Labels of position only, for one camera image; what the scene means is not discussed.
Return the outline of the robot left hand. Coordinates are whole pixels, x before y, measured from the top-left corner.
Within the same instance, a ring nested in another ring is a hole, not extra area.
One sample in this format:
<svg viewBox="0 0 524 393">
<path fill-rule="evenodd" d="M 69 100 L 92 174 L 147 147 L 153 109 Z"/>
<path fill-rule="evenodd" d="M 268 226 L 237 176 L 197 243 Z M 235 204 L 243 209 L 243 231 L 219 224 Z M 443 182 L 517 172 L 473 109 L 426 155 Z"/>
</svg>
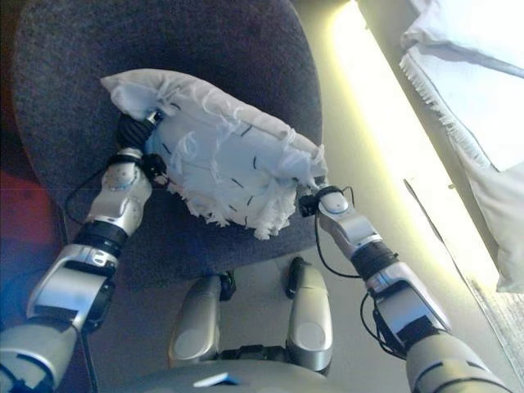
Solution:
<svg viewBox="0 0 524 393">
<path fill-rule="evenodd" d="M 163 119 L 164 114 L 161 111 L 153 111 L 144 120 L 136 120 L 130 115 L 121 114 L 115 131 L 118 147 L 144 152 L 147 140 Z"/>
</svg>

